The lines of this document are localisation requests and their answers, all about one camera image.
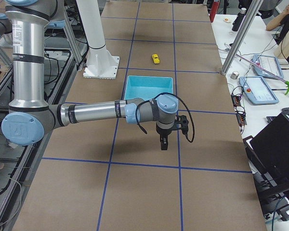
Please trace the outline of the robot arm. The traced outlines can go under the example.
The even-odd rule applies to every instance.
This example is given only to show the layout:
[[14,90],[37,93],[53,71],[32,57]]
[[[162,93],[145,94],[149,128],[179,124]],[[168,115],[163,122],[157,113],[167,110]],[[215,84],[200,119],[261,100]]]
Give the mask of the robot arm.
[[12,34],[13,29],[11,21],[4,13],[0,13],[0,38],[4,37],[8,43],[12,44]]
[[6,14],[13,30],[14,98],[1,130],[12,143],[27,146],[40,141],[50,131],[84,121],[124,118],[141,125],[154,121],[162,150],[174,130],[187,135],[195,125],[191,115],[177,115],[178,96],[162,92],[152,99],[116,100],[94,104],[50,105],[44,98],[44,31],[55,23],[64,27],[62,0],[9,0]]

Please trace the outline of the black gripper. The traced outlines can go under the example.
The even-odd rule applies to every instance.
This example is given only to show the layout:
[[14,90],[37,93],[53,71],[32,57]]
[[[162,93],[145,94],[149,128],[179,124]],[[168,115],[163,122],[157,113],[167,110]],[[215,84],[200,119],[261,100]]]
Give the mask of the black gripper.
[[160,135],[160,148],[162,151],[168,149],[168,136],[174,130],[181,130],[182,133],[188,138],[188,123],[185,115],[176,115],[173,122],[164,124],[160,121],[156,123],[156,132]]

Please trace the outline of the person forearm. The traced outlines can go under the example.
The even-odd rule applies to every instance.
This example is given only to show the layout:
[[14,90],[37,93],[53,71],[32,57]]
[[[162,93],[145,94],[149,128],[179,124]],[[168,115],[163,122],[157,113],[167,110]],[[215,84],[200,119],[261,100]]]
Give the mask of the person forearm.
[[278,26],[281,26],[282,21],[288,15],[289,15],[289,5],[287,5],[278,16],[276,16],[274,19],[272,19],[266,25],[266,31],[272,31],[273,29],[277,28]]

